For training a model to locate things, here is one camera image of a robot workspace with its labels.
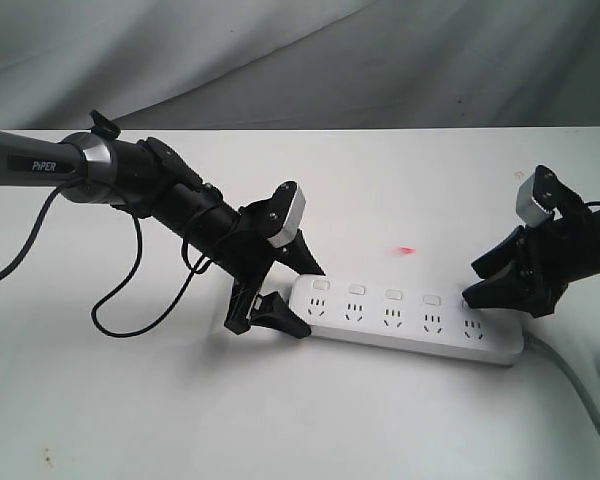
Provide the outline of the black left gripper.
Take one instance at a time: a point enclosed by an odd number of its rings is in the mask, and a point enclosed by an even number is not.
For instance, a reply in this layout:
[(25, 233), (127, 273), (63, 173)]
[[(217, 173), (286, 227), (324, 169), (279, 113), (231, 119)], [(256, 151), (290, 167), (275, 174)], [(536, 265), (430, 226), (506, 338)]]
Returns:
[[(293, 338), (306, 338), (311, 335), (311, 327), (290, 309), (280, 293), (261, 293), (262, 284), (276, 259), (275, 249), (263, 231), (269, 200), (255, 201), (240, 208), (236, 222), (211, 248), (214, 263), (233, 277), (224, 326), (235, 334), (243, 334), (257, 326)], [(301, 230), (282, 247), (282, 264), (300, 275), (325, 275)]]

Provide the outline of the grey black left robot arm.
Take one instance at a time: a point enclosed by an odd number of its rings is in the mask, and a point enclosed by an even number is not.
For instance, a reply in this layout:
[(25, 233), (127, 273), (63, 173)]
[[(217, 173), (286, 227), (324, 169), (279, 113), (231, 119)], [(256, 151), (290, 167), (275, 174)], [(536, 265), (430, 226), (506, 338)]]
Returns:
[(107, 329), (98, 311), (135, 276), (144, 248), (140, 222), (154, 218), (181, 239), (188, 281), (212, 264), (232, 277), (224, 321), (228, 330), (240, 335), (257, 326), (296, 339), (310, 336), (310, 326), (279, 292), (261, 292), (275, 263), (299, 275), (323, 272), (300, 228), (306, 206), (301, 187), (287, 180), (270, 197), (234, 209), (218, 188), (204, 181), (164, 142), (154, 137), (123, 141), (114, 122), (96, 110), (90, 116), (89, 130), (57, 143), (0, 131), (0, 186), (52, 190), (23, 247), (0, 271), (0, 281), (23, 262), (51, 204), (63, 196), (77, 204), (107, 204), (130, 215), (134, 225), (137, 250), (129, 273), (91, 310), (94, 326), (104, 335), (126, 336)]

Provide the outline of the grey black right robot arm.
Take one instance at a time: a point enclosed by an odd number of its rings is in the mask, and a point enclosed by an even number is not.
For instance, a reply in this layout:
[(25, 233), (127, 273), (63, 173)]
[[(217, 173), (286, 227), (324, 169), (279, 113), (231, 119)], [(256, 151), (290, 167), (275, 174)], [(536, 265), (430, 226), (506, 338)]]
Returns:
[(471, 267), (480, 281), (462, 292), (470, 308), (553, 314), (571, 283), (600, 274), (600, 202), (578, 218), (517, 226)]

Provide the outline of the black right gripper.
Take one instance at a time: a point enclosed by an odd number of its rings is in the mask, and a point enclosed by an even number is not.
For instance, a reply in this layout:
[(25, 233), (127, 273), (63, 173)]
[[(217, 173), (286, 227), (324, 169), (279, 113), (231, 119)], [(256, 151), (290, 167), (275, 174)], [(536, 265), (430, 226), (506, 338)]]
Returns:
[[(471, 263), (481, 280), (462, 292), (472, 309), (508, 309), (533, 318), (551, 315), (568, 288), (559, 272), (561, 255), (580, 223), (550, 219), (540, 227), (517, 225), (499, 244)], [(493, 276), (515, 260), (516, 275)]]

